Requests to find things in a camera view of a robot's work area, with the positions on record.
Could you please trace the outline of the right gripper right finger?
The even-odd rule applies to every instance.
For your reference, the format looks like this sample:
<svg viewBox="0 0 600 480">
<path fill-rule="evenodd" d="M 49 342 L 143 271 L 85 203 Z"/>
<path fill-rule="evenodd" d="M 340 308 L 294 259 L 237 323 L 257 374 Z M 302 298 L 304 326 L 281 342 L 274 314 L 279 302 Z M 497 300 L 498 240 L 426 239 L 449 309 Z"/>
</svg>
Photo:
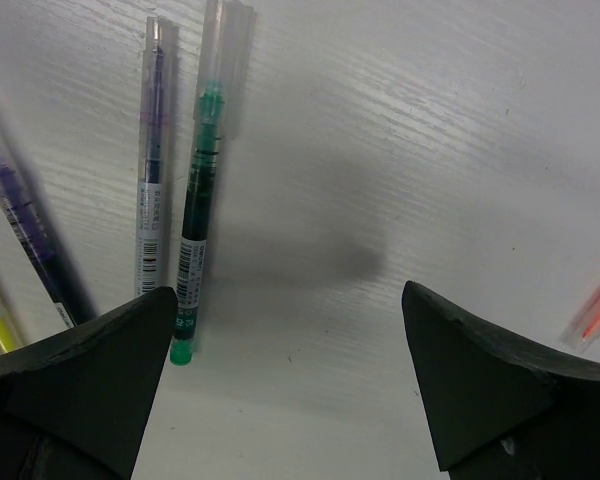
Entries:
<svg viewBox="0 0 600 480">
<path fill-rule="evenodd" d="M 406 340 L 452 479 L 600 479 L 600 363 L 483 320 L 413 281 Z"/>
</svg>

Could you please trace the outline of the purple pen white label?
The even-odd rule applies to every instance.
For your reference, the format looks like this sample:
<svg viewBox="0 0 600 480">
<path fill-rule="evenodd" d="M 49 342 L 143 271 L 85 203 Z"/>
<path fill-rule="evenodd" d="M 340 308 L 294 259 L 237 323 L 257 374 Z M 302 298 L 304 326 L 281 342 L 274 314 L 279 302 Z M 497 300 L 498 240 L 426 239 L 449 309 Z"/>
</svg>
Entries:
<svg viewBox="0 0 600 480">
<path fill-rule="evenodd" d="M 167 187 L 177 26 L 164 17 L 146 21 L 142 54 L 134 295 L 165 284 Z"/>
</svg>

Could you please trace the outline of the green gel pen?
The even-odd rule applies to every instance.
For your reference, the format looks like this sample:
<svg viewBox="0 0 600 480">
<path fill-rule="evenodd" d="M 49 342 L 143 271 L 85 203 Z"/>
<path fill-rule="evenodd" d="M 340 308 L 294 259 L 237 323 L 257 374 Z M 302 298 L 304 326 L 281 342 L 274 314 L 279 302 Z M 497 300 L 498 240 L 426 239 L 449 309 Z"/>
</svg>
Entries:
<svg viewBox="0 0 600 480">
<path fill-rule="evenodd" d="M 240 1 L 206 3 L 169 352 L 177 366 L 193 357 L 217 163 L 224 140 L 236 135 L 254 22 L 254 9 Z"/>
</svg>

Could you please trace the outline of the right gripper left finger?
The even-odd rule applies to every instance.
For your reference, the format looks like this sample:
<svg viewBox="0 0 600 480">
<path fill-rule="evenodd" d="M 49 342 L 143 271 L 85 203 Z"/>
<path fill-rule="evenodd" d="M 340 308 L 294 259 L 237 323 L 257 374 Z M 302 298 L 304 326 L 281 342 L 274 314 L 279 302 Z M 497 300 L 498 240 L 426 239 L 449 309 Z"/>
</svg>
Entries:
<svg viewBox="0 0 600 480">
<path fill-rule="evenodd" d="M 177 310 L 160 287 L 0 356 L 0 479 L 131 477 Z"/>
</svg>

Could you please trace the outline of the orange highlighter pen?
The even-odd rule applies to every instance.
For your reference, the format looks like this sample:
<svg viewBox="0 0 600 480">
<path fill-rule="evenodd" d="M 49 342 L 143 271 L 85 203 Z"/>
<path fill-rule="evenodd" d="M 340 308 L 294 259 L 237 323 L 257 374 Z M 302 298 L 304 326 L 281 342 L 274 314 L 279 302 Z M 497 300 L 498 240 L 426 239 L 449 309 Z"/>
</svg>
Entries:
<svg viewBox="0 0 600 480">
<path fill-rule="evenodd" d="M 600 285 L 561 336 L 561 341 L 580 353 L 600 337 Z"/>
</svg>

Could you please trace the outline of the dark purple gel pen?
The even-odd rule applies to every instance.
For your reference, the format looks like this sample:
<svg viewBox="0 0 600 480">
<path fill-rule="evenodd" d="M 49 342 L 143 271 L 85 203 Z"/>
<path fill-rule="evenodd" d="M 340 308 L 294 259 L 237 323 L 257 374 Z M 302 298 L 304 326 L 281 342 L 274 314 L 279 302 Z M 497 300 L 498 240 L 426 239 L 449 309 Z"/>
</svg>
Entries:
<svg viewBox="0 0 600 480">
<path fill-rule="evenodd" d="M 0 210 L 69 328 L 96 317 L 0 115 Z"/>
</svg>

